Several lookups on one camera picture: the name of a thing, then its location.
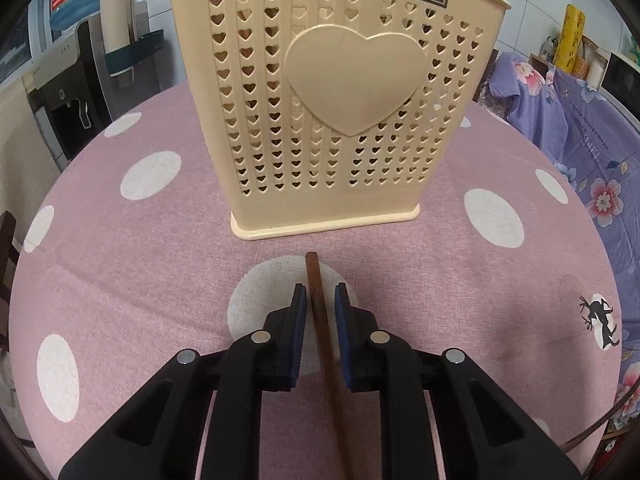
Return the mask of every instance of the window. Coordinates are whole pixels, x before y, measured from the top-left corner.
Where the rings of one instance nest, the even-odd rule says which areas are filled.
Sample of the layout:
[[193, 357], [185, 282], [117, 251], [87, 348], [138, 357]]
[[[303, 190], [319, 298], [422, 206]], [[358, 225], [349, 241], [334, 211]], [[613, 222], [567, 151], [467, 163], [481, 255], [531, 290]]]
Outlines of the window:
[[24, 7], [15, 26], [0, 46], [0, 82], [30, 59], [28, 7]]

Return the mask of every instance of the white polka dot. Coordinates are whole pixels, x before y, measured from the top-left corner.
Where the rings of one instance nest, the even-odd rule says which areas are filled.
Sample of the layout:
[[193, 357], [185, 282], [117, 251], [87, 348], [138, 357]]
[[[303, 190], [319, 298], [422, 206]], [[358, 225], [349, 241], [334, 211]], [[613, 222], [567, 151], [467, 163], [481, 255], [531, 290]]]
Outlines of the white polka dot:
[[507, 126], [511, 126], [507, 121], [505, 121], [502, 117], [494, 114], [491, 110], [487, 110], [487, 112], [489, 112], [489, 114], [492, 115], [494, 117], [494, 119], [498, 119], [502, 124], [506, 124]]
[[476, 230], [492, 244], [508, 248], [522, 245], [522, 221], [501, 196], [486, 189], [471, 189], [465, 194], [465, 209]]
[[142, 117], [140, 112], [124, 114], [122, 117], [116, 119], [113, 123], [107, 126], [107, 129], [104, 131], [104, 136], [115, 137], [116, 135], [123, 134], [130, 127], [136, 124], [140, 120], [140, 117]]
[[546, 433], [546, 436], [551, 437], [551, 430], [549, 429], [549, 425], [544, 420], [535, 417], [532, 420], [540, 426], [540, 429]]
[[27, 235], [24, 237], [23, 248], [25, 251], [33, 253], [35, 248], [42, 243], [51, 227], [54, 213], [55, 209], [53, 209], [52, 205], [47, 205], [38, 211], [33, 222], [31, 222]]
[[[346, 280], [325, 264], [320, 264], [320, 272], [329, 326], [332, 330], [334, 356], [338, 360], [340, 351], [335, 329], [334, 289], [338, 283], [346, 282]], [[252, 267], [240, 280], [229, 299], [226, 320], [229, 323], [231, 337], [237, 340], [262, 328], [269, 312], [289, 306], [296, 283], [303, 283], [307, 286], [304, 256], [280, 256]], [[347, 290], [351, 304], [357, 306], [358, 298], [348, 283]], [[311, 307], [308, 304], [300, 374], [316, 373], [319, 370], [316, 331], [311, 316]]]
[[540, 181], [540, 184], [542, 184], [542, 187], [544, 187], [553, 198], [558, 200], [559, 203], [566, 204], [569, 202], [566, 192], [553, 176], [545, 170], [536, 170], [536, 177]]
[[175, 152], [157, 152], [136, 162], [125, 174], [120, 193], [129, 200], [142, 200], [168, 186], [178, 175], [182, 159]]
[[69, 422], [78, 412], [80, 384], [78, 367], [68, 343], [58, 334], [48, 335], [38, 350], [38, 386], [49, 411]]

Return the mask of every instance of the table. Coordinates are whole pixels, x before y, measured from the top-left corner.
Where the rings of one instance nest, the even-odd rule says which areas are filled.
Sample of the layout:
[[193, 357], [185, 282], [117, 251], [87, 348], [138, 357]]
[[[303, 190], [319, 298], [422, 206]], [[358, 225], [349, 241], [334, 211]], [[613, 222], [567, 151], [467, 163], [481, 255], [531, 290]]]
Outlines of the table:
[[[411, 222], [242, 241], [186, 85], [116, 121], [46, 197], [14, 281], [15, 384], [52, 474], [178, 350], [228, 348], [287, 306], [311, 250], [329, 309], [345, 281], [354, 304], [414, 348], [464, 349], [556, 442], [584, 430], [614, 402], [621, 346], [597, 320], [587, 330], [580, 297], [606, 298], [613, 342], [622, 324], [571, 187], [470, 104], [421, 208]], [[310, 326], [298, 387], [264, 397], [262, 480], [339, 478]], [[379, 478], [376, 394], [345, 402], [358, 477]], [[578, 467], [600, 435], [571, 453]]]

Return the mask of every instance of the wooden stick in holder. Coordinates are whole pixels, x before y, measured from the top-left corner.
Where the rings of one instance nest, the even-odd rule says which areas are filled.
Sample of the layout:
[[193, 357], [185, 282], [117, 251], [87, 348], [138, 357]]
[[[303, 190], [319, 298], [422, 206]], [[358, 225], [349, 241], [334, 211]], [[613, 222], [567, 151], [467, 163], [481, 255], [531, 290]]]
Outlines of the wooden stick in holder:
[[347, 433], [344, 423], [344, 410], [340, 402], [340, 389], [338, 386], [338, 374], [334, 366], [334, 351], [331, 346], [331, 333], [329, 320], [324, 304], [322, 291], [322, 276], [317, 253], [306, 254], [306, 276], [309, 282], [309, 296], [311, 298], [311, 312], [316, 327], [316, 342], [318, 343], [318, 355], [320, 357], [320, 369], [322, 380], [329, 399], [332, 424], [334, 426], [335, 447], [338, 453], [338, 462], [342, 471], [343, 480], [354, 480]]

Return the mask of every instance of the metal screw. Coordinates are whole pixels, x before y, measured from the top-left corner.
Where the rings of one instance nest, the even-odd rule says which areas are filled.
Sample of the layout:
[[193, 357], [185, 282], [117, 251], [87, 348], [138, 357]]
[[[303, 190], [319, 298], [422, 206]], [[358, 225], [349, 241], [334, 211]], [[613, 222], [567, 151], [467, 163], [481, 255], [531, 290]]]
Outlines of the metal screw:
[[447, 350], [444, 357], [447, 358], [447, 361], [452, 362], [453, 364], [460, 364], [465, 360], [465, 353], [462, 350], [458, 350], [457, 348], [452, 348]]
[[384, 343], [388, 343], [391, 339], [391, 336], [384, 332], [383, 330], [376, 330], [375, 332], [371, 332], [369, 338], [376, 344], [383, 345]]
[[188, 365], [196, 358], [196, 352], [187, 348], [185, 350], [180, 350], [175, 358], [181, 365]]
[[271, 339], [271, 334], [266, 330], [258, 330], [251, 334], [251, 341], [254, 343], [266, 343], [269, 339]]

